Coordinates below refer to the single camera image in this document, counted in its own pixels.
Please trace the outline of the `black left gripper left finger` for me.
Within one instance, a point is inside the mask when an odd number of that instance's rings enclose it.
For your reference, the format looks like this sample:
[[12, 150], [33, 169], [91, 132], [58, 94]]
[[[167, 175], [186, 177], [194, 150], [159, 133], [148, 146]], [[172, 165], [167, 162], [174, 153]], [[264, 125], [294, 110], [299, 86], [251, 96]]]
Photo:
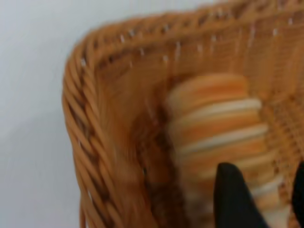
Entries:
[[213, 213], [217, 228], [267, 228], [252, 195], [237, 166], [220, 163], [217, 166]]

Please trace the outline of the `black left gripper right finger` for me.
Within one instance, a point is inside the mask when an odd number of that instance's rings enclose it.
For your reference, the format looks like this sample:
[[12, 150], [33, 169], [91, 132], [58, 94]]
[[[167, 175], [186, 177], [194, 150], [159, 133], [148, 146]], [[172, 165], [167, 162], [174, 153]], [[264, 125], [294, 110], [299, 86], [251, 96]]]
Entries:
[[299, 225], [304, 224], [304, 162], [300, 162], [297, 167], [293, 192], [292, 208]]

